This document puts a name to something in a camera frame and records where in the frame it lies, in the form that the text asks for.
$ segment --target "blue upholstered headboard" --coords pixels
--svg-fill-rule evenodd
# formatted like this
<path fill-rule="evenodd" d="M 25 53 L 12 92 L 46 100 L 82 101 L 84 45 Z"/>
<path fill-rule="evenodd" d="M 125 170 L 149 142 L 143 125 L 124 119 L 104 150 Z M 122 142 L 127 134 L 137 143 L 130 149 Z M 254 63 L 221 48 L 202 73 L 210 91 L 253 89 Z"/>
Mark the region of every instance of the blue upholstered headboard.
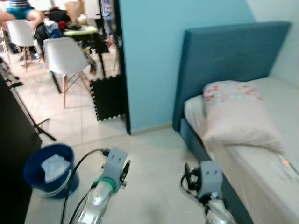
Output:
<path fill-rule="evenodd" d="M 173 128 L 184 117 L 184 102 L 215 81 L 267 77 L 289 30 L 288 22 L 189 29 L 185 33 Z"/>

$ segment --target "bed frame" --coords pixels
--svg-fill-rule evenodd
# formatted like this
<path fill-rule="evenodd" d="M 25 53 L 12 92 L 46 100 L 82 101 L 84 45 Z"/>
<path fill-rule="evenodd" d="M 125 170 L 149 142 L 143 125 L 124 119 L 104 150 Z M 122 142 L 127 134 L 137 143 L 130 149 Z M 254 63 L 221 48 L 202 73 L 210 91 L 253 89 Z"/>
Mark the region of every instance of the bed frame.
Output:
<path fill-rule="evenodd" d="M 216 81 L 250 81 L 267 77 L 290 28 L 290 23 L 266 22 L 189 29 L 185 33 L 173 115 L 180 132 L 199 161 L 211 160 L 201 139 L 184 118 L 184 103 Z M 250 215 L 224 177 L 224 197 L 240 224 Z"/>

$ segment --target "blue bucket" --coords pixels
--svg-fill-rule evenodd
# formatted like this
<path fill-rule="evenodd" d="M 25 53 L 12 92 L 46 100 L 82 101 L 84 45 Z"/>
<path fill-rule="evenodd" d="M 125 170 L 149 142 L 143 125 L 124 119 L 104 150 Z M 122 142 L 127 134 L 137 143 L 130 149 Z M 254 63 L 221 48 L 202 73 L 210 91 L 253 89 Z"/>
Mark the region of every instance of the blue bucket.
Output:
<path fill-rule="evenodd" d="M 45 172 L 42 169 L 42 163 L 53 155 L 60 155 L 70 162 L 68 169 L 57 179 L 46 183 L 44 181 Z M 25 181 L 31 185 L 34 192 L 43 197 L 61 199 L 67 194 L 67 182 L 74 169 L 74 152 L 71 147 L 65 144 L 51 144 L 42 147 L 35 152 L 26 161 L 23 169 L 23 177 Z M 70 194 L 73 193 L 79 185 L 79 178 L 75 173 L 71 184 Z"/>

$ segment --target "white wall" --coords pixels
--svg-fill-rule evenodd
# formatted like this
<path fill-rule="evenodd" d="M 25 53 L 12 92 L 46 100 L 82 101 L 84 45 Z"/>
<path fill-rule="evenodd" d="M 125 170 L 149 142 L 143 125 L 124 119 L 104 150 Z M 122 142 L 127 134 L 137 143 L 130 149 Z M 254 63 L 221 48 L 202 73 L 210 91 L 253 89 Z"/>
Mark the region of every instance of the white wall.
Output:
<path fill-rule="evenodd" d="M 74 0 L 53 0 L 55 6 L 60 9 L 65 9 L 64 4 Z M 29 0 L 30 4 L 37 10 L 48 10 L 51 7 L 50 0 Z M 98 0 L 85 0 L 86 13 L 88 18 L 98 18 L 96 14 L 99 13 Z"/>
<path fill-rule="evenodd" d="M 247 0 L 257 21 L 290 21 L 292 29 L 271 76 L 299 87 L 299 0 Z"/>

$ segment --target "baseboard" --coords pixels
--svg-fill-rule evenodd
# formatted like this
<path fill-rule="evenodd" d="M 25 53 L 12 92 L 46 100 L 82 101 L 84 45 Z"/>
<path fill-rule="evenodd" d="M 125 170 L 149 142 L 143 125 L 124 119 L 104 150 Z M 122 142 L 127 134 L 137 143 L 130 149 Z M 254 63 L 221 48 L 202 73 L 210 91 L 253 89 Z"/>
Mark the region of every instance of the baseboard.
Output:
<path fill-rule="evenodd" d="M 160 125 L 153 125 L 153 126 L 149 126 L 149 127 L 144 127 L 144 128 L 138 128 L 135 130 L 131 130 L 131 135 L 137 135 L 137 134 L 142 134 L 145 132 L 150 132 L 150 131 L 155 131 L 158 129 L 163 129 L 163 128 L 168 128 L 172 126 L 172 122 L 167 122 L 167 123 L 163 123 Z"/>

